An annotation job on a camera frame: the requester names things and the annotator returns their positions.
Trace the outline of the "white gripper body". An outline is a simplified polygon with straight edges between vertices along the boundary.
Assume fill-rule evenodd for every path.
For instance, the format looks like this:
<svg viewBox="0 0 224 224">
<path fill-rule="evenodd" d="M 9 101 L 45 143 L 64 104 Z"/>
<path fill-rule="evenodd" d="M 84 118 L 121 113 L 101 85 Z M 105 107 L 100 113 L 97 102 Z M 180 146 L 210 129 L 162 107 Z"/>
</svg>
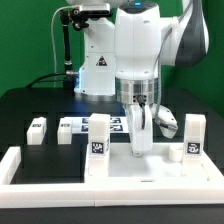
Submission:
<svg viewBox="0 0 224 224">
<path fill-rule="evenodd" d="M 125 109 L 131 149 L 134 154 L 149 152 L 153 146 L 152 114 L 148 105 L 141 108 L 138 104 Z"/>
</svg>

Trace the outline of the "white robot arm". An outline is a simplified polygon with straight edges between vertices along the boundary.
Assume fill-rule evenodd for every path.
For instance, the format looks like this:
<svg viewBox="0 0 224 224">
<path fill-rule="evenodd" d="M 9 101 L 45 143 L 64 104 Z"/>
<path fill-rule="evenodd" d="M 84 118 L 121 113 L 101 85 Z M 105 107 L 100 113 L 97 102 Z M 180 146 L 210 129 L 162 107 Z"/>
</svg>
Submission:
<svg viewBox="0 0 224 224">
<path fill-rule="evenodd" d="M 74 7 L 73 26 L 84 31 L 85 61 L 76 96 L 120 102 L 136 155 L 152 149 L 154 124 L 173 137 L 178 126 L 161 105 L 161 67 L 192 67 L 207 54 L 201 0 L 182 0 L 182 14 L 165 18 L 154 2 L 66 1 Z"/>
</svg>

